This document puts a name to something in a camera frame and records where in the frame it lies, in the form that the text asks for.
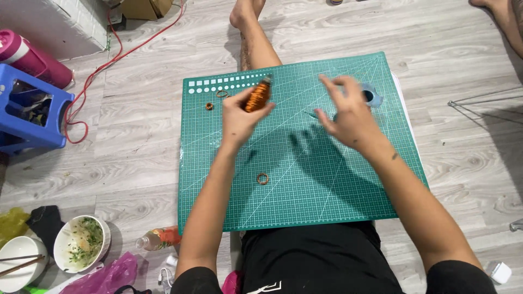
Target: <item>white wall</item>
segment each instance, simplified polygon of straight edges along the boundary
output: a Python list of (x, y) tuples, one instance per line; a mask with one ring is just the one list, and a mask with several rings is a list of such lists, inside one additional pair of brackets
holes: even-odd
[(0, 0), (0, 28), (69, 59), (106, 49), (107, 9), (101, 0)]

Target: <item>blue plastic stool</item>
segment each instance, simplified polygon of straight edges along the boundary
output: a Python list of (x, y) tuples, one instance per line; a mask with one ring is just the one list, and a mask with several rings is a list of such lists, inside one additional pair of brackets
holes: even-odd
[[(12, 93), (15, 80), (25, 82), (36, 89)], [(33, 104), (30, 99), (33, 95), (43, 93), (50, 94), (52, 99), (44, 127), (15, 116), (16, 113)], [(62, 108), (73, 99), (74, 94), (58, 89), (7, 64), (0, 64), (0, 152), (13, 156), (25, 148), (63, 148), (65, 136), (60, 132)]]

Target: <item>white cable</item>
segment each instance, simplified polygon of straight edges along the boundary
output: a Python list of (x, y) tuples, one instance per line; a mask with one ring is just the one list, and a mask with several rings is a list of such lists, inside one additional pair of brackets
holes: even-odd
[(169, 285), (169, 287), (173, 287), (173, 285), (170, 284), (170, 279), (169, 279), (169, 275), (172, 277), (173, 276), (173, 273), (170, 272), (169, 269), (165, 268), (165, 267), (162, 267), (162, 269), (160, 269), (160, 275), (158, 277), (158, 280), (163, 280), (163, 275), (162, 275), (162, 271), (165, 271), (165, 275), (167, 276), (167, 284)]

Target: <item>forearm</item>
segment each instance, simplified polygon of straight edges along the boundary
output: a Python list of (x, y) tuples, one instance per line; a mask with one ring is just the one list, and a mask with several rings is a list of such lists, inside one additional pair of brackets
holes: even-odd
[(416, 245), (428, 270), (435, 263), (456, 259), (479, 268), (474, 253), (452, 216), (384, 138), (363, 155), (370, 162)]
[(218, 149), (187, 218), (176, 277), (195, 266), (205, 266), (216, 272), (216, 256), (229, 204), (236, 155), (235, 147), (223, 145)]

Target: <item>ceramic bowl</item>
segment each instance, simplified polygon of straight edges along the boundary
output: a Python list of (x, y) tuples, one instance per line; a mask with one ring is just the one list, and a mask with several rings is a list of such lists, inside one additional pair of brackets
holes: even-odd
[[(7, 242), (0, 250), (0, 259), (37, 254), (42, 254), (45, 258), (37, 263), (0, 277), (0, 291), (11, 293), (27, 286), (40, 276), (49, 261), (46, 247), (38, 240), (26, 236), (20, 236)], [(34, 258), (0, 262), (0, 272), (31, 261), (32, 259)]]
[[(100, 225), (104, 236), (100, 252), (93, 260), (93, 262), (86, 266), (72, 264), (69, 260), (69, 258), (71, 257), (71, 254), (69, 253), (69, 251), (71, 250), (70, 244), (76, 244), (76, 240), (73, 236), (73, 232), (76, 230), (74, 228), (74, 224), (78, 223), (83, 218), (92, 218), (96, 220)], [(56, 236), (56, 240), (54, 241), (54, 260), (56, 261), (58, 267), (67, 273), (83, 272), (86, 269), (90, 269), (95, 263), (102, 259), (102, 257), (107, 252), (107, 249), (109, 249), (110, 243), (111, 231), (109, 230), (109, 226), (107, 226), (105, 221), (92, 216), (79, 216), (66, 223), (58, 233), (58, 236)]]

